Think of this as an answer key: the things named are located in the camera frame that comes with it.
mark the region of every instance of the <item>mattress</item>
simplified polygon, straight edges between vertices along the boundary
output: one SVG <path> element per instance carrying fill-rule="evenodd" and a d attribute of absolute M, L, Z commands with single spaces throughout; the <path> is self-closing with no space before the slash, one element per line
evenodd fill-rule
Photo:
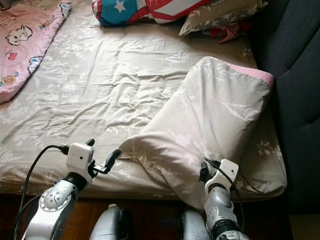
<path fill-rule="evenodd" d="M 54 1 L 22 3 L 55 6 Z M 223 44 L 200 33 L 179 36 L 182 22 L 106 28 L 94 18 L 89 1 L 74 0 L 72 5 L 38 69 L 15 98 L 0 105 L 0 193 L 22 191 L 29 167 L 47 145 L 94 138 L 94 159 L 103 164 L 109 153 L 151 121 L 205 56 L 256 68 L 246 36 Z M 245 154 L 259 153 L 260 165 L 249 156 L 245 165 L 255 167 L 242 169 L 237 181 L 248 200 L 279 195 L 287 184 L 268 111 L 259 125 L 259 141 Z M 272 133 L 273 146 L 260 139 L 261 132 Z M 271 160 L 264 159 L 273 153 Z M 66 157 L 49 150 L 36 165 L 27 194 L 39 194 L 65 175 Z M 248 175 L 249 181 L 242 177 Z M 140 163 L 119 159 L 82 196 L 177 199 L 163 182 Z"/>

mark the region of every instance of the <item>black cable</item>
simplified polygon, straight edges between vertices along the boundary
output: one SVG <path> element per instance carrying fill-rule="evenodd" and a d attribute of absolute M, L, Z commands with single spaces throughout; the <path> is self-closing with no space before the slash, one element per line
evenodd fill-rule
<path fill-rule="evenodd" d="M 41 158 L 41 156 L 45 153 L 45 151 L 47 151 L 48 149 L 51 149 L 51 148 L 61 149 L 61 147 L 57 146 L 57 145 L 46 146 L 44 149 L 42 149 L 42 151 L 38 154 L 36 159 L 33 161 L 32 165 L 31 165 L 31 167 L 30 167 L 30 169 L 28 171 L 28 174 L 26 175 L 25 181 L 24 181 L 22 197 L 21 197 L 21 202 L 20 202 L 20 207 L 19 207 L 19 212 L 21 211 L 21 209 L 23 208 L 23 205 L 24 205 L 24 200 L 25 200 L 25 196 L 26 196 L 26 191 L 27 191 L 27 186 L 28 186 L 28 183 L 29 183 L 30 175 L 31 175 L 32 171 L 34 170 L 37 162 Z"/>
<path fill-rule="evenodd" d="M 41 194 L 39 194 L 38 196 L 35 196 L 34 198 L 32 198 L 30 201 L 28 201 L 23 208 L 19 211 L 18 215 L 16 216 L 15 220 L 14 220 L 14 224 L 11 230 L 11 234 L 10 234 L 10 238 L 9 240 L 15 240 L 17 237 L 17 227 L 20 221 L 20 218 L 22 216 L 22 214 L 25 212 L 26 208 L 36 199 L 38 199 L 41 196 Z"/>
<path fill-rule="evenodd" d="M 214 161 L 209 160 L 207 158 L 204 158 L 206 162 L 210 163 L 210 165 L 217 169 L 231 184 L 231 187 L 235 190 L 235 194 L 239 200 L 239 204 L 240 204 L 240 211 L 241 211 L 241 232 L 244 232 L 245 229 L 245 211 L 244 211 L 244 206 L 243 206 L 243 202 L 242 199 L 240 197 L 239 191 L 236 187 L 236 185 L 234 184 L 234 182 L 230 179 L 230 177 L 217 165 L 215 164 Z"/>

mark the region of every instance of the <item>beige bed sheet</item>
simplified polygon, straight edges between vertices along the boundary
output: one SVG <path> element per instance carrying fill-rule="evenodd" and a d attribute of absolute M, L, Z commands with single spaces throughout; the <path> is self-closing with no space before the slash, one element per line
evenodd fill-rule
<path fill-rule="evenodd" d="M 180 23 L 105 28 L 93 17 L 90 1 L 72 4 L 39 68 L 14 99 L 0 105 L 0 193 L 22 191 L 32 161 L 46 145 L 94 138 L 94 159 L 102 164 L 150 122 L 204 56 L 256 67 L 245 36 L 218 44 L 218 38 L 197 33 L 178 36 Z M 50 150 L 34 169 L 27 193 L 39 194 L 65 175 L 66 157 Z M 99 175 L 83 196 L 177 198 L 139 163 L 125 160 Z"/>

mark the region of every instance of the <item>pink blanket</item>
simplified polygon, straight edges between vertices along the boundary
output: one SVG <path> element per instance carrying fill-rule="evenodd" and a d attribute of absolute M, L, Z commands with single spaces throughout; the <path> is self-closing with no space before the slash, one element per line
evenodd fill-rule
<path fill-rule="evenodd" d="M 0 12 L 0 103 L 9 101 L 41 63 L 71 2 L 44 10 L 18 4 Z"/>

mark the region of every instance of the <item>wooden floor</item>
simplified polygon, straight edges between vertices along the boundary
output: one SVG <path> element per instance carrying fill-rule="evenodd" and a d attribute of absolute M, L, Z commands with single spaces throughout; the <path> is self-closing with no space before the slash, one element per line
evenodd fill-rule
<path fill-rule="evenodd" d="M 18 195 L 0 194 L 0 240 L 9 239 L 19 202 Z M 65 225 L 62 239 L 88 240 L 100 214 L 108 208 L 109 204 L 118 204 L 129 210 L 133 218 L 134 240 L 180 239 L 177 219 L 185 207 L 185 204 L 180 201 L 92 198 L 80 198 L 75 204 Z M 36 207 L 35 204 L 32 205 L 23 215 L 20 233 L 25 230 Z M 235 212 L 240 216 L 238 205 L 235 205 Z M 281 200 L 245 203 L 244 212 L 244 232 L 251 240 L 293 240 L 289 218 Z"/>

